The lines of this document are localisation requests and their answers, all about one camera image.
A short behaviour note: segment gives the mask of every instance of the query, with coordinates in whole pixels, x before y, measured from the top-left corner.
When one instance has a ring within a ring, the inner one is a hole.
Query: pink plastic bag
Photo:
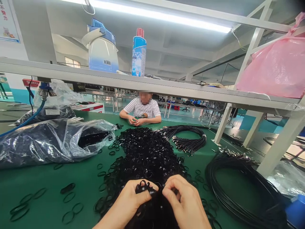
[[[305,37],[294,37],[305,13],[281,39],[252,55],[252,62],[236,84],[239,91],[289,98],[302,98],[305,92]]]

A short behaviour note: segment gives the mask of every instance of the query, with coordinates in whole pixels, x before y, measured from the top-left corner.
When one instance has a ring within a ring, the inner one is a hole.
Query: blue jug lid
[[[96,19],[92,19],[92,25],[88,25],[89,32],[96,30],[100,28],[101,33],[105,33],[101,37],[105,38],[106,40],[109,40],[115,45],[115,36],[112,32],[110,32],[108,29],[105,28],[104,24]]]

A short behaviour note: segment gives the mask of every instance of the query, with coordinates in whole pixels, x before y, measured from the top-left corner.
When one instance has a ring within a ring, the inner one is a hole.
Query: striped shirt
[[[125,108],[128,114],[133,111],[134,117],[142,117],[142,114],[146,113],[148,118],[154,118],[161,116],[158,103],[151,99],[147,105],[143,105],[140,98],[133,99]]]

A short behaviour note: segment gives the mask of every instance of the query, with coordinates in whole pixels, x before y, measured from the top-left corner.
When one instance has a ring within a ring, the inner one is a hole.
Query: person
[[[133,99],[120,112],[120,117],[128,119],[134,126],[141,126],[144,123],[160,123],[161,113],[158,103],[152,99],[152,94],[148,92],[139,92],[139,97]]]
[[[140,205],[152,198],[148,190],[135,193],[136,186],[141,180],[130,180],[126,183],[112,207],[93,229],[121,229],[127,225]],[[150,186],[159,190],[152,182]],[[173,188],[178,190],[177,195],[172,191]],[[169,177],[162,194],[171,204],[180,229],[212,229],[197,189],[182,176]]]

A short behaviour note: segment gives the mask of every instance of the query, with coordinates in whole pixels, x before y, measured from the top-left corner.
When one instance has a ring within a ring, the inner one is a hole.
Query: poster
[[[0,0],[0,40],[20,43],[9,0]]]

